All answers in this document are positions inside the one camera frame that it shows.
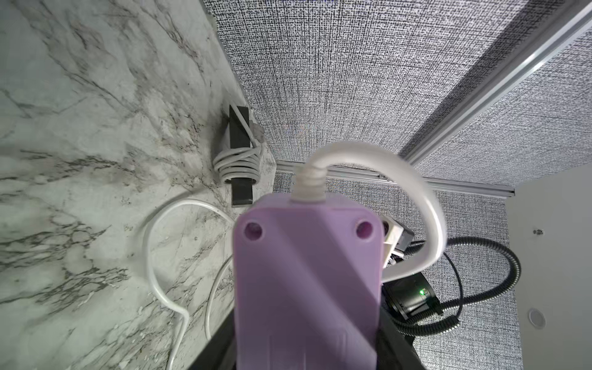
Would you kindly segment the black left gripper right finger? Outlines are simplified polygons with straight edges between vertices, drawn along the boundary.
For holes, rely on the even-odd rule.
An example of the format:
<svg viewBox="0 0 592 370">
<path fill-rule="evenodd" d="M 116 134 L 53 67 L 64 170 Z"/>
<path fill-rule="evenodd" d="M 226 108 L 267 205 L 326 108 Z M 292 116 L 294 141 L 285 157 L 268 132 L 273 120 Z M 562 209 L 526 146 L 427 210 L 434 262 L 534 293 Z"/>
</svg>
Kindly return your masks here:
<svg viewBox="0 0 592 370">
<path fill-rule="evenodd" d="M 425 370 L 414 348 L 391 319 L 380 319 L 376 335 L 377 370 Z"/>
</svg>

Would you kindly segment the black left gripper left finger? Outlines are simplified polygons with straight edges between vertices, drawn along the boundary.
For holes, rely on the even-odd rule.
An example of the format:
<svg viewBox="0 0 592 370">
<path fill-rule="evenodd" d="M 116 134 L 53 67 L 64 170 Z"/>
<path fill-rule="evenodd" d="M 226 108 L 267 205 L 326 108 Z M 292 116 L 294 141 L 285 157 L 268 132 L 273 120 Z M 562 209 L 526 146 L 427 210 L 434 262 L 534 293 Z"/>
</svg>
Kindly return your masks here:
<svg viewBox="0 0 592 370">
<path fill-rule="evenodd" d="M 236 336 L 234 309 L 222 322 L 212 339 L 199 356 L 193 361 L 189 370 L 235 370 L 236 369 Z"/>
</svg>

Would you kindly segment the black and white power strip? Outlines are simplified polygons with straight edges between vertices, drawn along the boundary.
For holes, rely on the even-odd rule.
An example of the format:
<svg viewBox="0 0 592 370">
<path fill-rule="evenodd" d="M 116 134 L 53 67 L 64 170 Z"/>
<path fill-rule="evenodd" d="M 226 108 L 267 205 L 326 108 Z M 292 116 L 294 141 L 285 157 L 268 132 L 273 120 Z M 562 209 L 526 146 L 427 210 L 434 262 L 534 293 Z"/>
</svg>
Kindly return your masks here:
<svg viewBox="0 0 592 370">
<path fill-rule="evenodd" d="M 229 105 L 228 124 L 213 159 L 220 181 L 231 188 L 231 206 L 254 203 L 254 186 L 261 180 L 263 144 L 246 106 Z"/>
</svg>

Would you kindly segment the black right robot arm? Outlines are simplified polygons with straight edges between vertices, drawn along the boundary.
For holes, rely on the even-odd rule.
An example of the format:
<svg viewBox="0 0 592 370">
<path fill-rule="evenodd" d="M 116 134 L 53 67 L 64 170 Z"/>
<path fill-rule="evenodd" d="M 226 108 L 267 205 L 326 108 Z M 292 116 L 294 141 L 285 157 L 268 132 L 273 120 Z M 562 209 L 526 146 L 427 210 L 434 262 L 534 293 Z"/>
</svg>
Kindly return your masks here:
<svg viewBox="0 0 592 370">
<path fill-rule="evenodd" d="M 382 285 L 383 306 L 399 333 L 412 345 L 417 337 L 444 334 L 458 328 L 460 316 L 467 305 L 488 302 L 513 289 L 522 273 L 522 266 L 510 248 L 483 237 L 454 237 L 448 240 L 450 247 L 481 247 L 496 252 L 507 260 L 509 271 L 499 285 L 481 293 L 466 295 L 459 271 L 448 254 L 455 274 L 459 297 L 441 302 L 430 283 L 421 273 Z"/>
</svg>

